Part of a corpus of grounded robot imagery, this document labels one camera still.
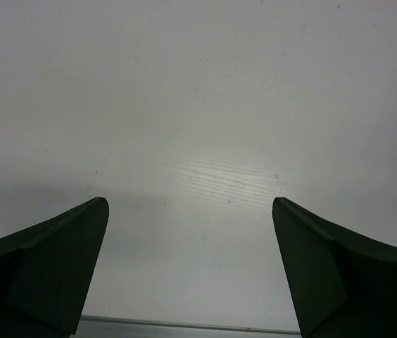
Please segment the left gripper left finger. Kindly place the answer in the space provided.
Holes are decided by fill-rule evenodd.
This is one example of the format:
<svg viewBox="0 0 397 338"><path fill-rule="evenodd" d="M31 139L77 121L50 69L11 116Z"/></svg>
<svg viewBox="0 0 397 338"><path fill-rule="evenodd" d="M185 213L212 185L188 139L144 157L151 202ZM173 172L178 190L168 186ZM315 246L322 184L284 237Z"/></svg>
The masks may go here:
<svg viewBox="0 0 397 338"><path fill-rule="evenodd" d="M0 238L0 337L76 333L108 219L96 197Z"/></svg>

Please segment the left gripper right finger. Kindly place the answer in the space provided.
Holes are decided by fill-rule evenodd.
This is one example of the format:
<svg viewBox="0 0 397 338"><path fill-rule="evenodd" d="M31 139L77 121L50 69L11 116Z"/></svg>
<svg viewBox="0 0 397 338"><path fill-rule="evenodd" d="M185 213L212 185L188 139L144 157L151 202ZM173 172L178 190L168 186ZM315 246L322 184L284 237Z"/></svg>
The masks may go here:
<svg viewBox="0 0 397 338"><path fill-rule="evenodd" d="M397 337L397 247L284 197L272 218L302 337Z"/></svg>

